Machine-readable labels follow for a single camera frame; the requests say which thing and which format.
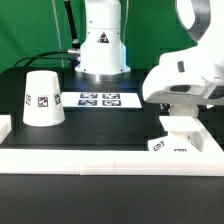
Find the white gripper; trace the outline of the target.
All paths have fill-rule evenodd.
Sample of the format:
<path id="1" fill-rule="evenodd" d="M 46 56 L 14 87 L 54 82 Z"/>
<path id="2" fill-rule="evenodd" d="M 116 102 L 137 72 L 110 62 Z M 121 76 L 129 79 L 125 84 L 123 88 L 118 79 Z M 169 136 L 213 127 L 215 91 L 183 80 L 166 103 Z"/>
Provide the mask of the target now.
<path id="1" fill-rule="evenodd" d="M 147 103 L 224 105 L 224 45 L 163 54 L 142 93 Z"/>

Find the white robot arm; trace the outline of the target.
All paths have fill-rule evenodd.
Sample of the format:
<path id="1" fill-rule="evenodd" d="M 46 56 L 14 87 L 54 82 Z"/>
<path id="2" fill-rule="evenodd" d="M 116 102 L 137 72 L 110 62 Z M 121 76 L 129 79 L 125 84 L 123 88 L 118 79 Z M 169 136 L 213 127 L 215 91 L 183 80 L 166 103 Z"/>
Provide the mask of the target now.
<path id="1" fill-rule="evenodd" d="M 86 40 L 76 71 L 91 79 L 130 70 L 120 40 L 119 0 L 84 0 Z M 194 47 L 160 56 L 147 75 L 148 103 L 224 105 L 224 0 L 175 0 L 179 21 Z"/>

